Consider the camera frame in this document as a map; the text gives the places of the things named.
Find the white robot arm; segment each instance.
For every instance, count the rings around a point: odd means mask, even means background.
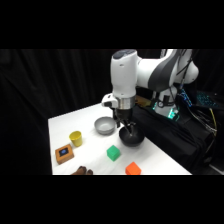
[[[136,50],[116,52],[111,60],[113,93],[103,98],[102,106],[112,108],[115,120],[127,125],[139,86],[160,93],[155,112],[168,117],[175,108],[177,89],[173,84],[189,84],[198,77],[198,68],[191,60],[192,51],[163,49],[160,59],[142,59]]]

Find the silver bowl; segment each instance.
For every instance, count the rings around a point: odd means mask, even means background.
[[[101,135],[112,134],[115,130],[116,123],[111,117],[102,117],[96,120],[95,128],[97,132]]]

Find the black background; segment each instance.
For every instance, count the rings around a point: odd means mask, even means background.
[[[117,50],[0,49],[1,174],[52,173],[48,119],[110,93]],[[161,49],[137,50],[143,58],[160,57]],[[223,59],[223,49],[200,50],[198,89],[224,95]]]

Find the white table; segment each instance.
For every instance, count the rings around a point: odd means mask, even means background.
[[[119,130],[110,136],[98,134],[94,122],[104,116],[112,116],[112,111],[100,104],[69,114],[49,119],[51,161],[54,175],[70,175],[80,166],[92,169],[95,175],[125,175],[125,168],[135,162],[142,170],[142,175],[191,175],[176,161],[145,138],[136,148],[124,146],[119,138]],[[83,145],[73,146],[69,135],[81,131]],[[58,165],[55,150],[71,144],[75,158]],[[107,149],[115,145],[121,156],[115,161],[107,157]]]

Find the orange cube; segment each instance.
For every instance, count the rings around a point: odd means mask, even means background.
[[[141,175],[142,170],[136,165],[135,162],[131,163],[125,170],[127,175]]]

